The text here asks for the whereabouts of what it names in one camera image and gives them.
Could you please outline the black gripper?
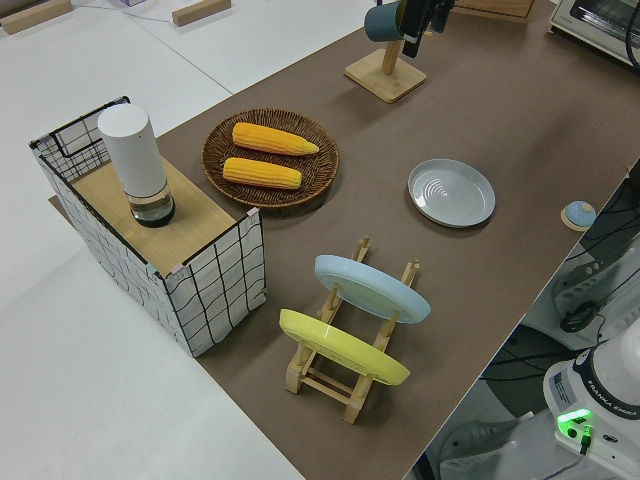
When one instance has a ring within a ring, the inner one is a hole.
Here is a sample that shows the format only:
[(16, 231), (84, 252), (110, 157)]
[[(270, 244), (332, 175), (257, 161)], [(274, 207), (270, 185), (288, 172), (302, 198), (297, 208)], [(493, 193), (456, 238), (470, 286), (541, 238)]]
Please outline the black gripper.
[(443, 33), (455, 0), (408, 0), (402, 18), (404, 46), (402, 53), (407, 57), (417, 55), (423, 32), (426, 28), (427, 7), (435, 7), (433, 31)]

